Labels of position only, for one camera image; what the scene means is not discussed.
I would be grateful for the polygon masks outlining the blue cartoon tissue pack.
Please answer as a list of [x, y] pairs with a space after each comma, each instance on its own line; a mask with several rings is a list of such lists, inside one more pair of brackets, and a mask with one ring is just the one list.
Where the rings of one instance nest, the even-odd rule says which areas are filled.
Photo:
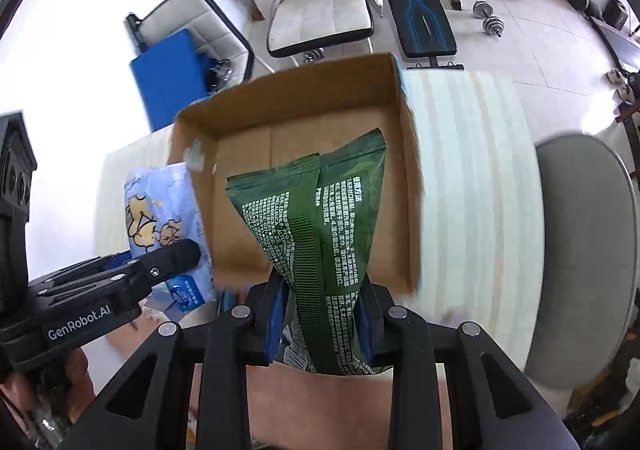
[[201, 258], [195, 268], [159, 285], [146, 306], [180, 321], [215, 299], [212, 256], [207, 245], [200, 207], [190, 170], [185, 163], [130, 171], [124, 184], [125, 223], [134, 257], [182, 240], [198, 244]]

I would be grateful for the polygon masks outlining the green snack bag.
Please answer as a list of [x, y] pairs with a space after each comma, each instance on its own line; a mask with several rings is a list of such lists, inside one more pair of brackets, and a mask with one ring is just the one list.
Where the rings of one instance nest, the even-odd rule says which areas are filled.
[[279, 359], [330, 375], [374, 375], [355, 309], [380, 210], [386, 142], [373, 129], [329, 154], [229, 178], [226, 193], [292, 298]]

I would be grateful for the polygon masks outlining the grey green chair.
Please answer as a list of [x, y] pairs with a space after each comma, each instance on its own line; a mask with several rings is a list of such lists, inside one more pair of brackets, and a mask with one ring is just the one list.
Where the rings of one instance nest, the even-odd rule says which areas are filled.
[[610, 363], [630, 323], [639, 272], [637, 200], [600, 139], [567, 133], [537, 144], [544, 277], [525, 372], [573, 389]]

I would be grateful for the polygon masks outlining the blue folded mat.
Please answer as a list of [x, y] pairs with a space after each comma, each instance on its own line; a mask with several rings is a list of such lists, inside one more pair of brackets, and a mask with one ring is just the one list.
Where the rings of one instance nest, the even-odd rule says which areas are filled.
[[171, 125], [180, 110], [208, 97], [205, 65], [187, 29], [160, 40], [130, 63], [152, 131]]

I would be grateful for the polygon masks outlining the white padded chair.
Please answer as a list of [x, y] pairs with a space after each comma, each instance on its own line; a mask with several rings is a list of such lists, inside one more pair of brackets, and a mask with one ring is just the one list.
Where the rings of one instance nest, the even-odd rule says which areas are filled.
[[269, 23], [267, 51], [273, 58], [287, 58], [368, 40], [373, 12], [378, 11], [372, 0], [282, 0], [273, 16], [264, 17]]

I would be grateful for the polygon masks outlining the chrome dumbbell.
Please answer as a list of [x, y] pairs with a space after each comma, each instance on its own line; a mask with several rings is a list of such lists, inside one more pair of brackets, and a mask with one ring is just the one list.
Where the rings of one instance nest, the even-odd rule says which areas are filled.
[[477, 0], [473, 4], [472, 14], [478, 20], [490, 20], [495, 16], [495, 10], [489, 2]]
[[504, 32], [504, 21], [497, 15], [491, 15], [484, 18], [482, 28], [486, 35], [501, 38]]

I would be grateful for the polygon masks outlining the black treadmill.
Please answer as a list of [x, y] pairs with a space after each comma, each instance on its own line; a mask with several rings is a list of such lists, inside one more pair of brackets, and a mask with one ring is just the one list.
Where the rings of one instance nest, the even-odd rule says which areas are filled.
[[639, 72], [638, 43], [626, 37], [616, 28], [606, 24], [599, 7], [592, 0], [589, 1], [586, 15], [591, 27], [604, 42], [617, 68], [631, 74]]

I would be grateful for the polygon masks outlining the white chair with black frame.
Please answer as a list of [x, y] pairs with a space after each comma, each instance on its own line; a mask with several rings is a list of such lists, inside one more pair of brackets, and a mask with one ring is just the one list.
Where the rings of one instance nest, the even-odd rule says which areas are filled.
[[195, 51], [215, 60], [229, 60], [229, 87], [250, 81], [256, 56], [250, 43], [214, 0], [164, 0], [146, 17], [129, 13], [125, 26], [139, 53], [187, 30]]

